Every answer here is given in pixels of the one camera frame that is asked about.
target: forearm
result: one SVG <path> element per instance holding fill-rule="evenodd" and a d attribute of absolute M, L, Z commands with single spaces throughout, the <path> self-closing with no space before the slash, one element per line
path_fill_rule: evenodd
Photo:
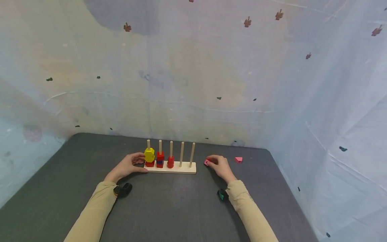
<path fill-rule="evenodd" d="M 231 204 L 246 228 L 251 242 L 278 242 L 269 223 L 250 197 L 242 181 L 230 182 L 226 191 Z"/>
<path fill-rule="evenodd" d="M 100 182 L 64 242 L 99 242 L 116 196 L 114 182 Z"/>

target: pink block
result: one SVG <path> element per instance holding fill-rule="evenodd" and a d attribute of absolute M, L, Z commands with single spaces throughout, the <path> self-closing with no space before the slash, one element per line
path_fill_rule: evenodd
<path fill-rule="evenodd" d="M 234 160 L 235 160 L 235 162 L 238 163 L 238 164 L 242 163 L 242 157 L 235 157 Z"/>
<path fill-rule="evenodd" d="M 205 161 L 204 161 L 204 164 L 205 164 L 206 166 L 209 166 L 209 165 L 208 165 L 209 162 L 210 162 L 209 160 L 205 160 Z"/>

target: gray table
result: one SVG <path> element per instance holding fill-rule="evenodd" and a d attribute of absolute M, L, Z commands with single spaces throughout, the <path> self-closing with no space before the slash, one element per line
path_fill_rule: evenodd
<path fill-rule="evenodd" d="M 163 142 L 168 150 L 169 141 Z M 184 160 L 189 160 L 186 143 Z M 158 148 L 158 141 L 151 140 Z M 63 241 L 95 186 L 146 139 L 77 134 L 0 209 L 0 241 Z M 180 143 L 175 142 L 175 157 Z M 101 241 L 249 241 L 238 214 L 216 195 L 226 184 L 203 165 L 209 154 L 229 159 L 280 242 L 317 241 L 269 151 L 196 144 L 197 174 L 132 174 L 133 190 L 110 213 Z M 242 156 L 243 162 L 233 161 Z"/>

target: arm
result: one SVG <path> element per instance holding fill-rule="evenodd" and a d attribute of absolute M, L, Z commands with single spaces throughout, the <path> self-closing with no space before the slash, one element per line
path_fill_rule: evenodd
<path fill-rule="evenodd" d="M 143 153 L 127 155 L 104 181 L 97 185 L 64 242 L 99 242 L 106 218 L 117 198 L 113 191 L 117 181 L 132 172 L 147 172 L 145 168 L 134 166 L 144 163 L 144 158 Z"/>
<path fill-rule="evenodd" d="M 227 194 L 235 211 L 241 218 L 251 242 L 278 242 L 254 200 L 250 197 L 242 181 L 237 180 L 223 156 L 211 155 L 207 157 L 209 166 L 216 174 L 227 182 Z"/>

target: yellow block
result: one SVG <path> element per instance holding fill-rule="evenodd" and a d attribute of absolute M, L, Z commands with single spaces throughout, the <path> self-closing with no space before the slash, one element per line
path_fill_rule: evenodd
<path fill-rule="evenodd" d="M 144 151 L 145 154 L 145 161 L 146 162 L 153 162 L 154 161 L 154 149 L 151 148 L 151 150 L 148 150 L 148 148 Z"/>

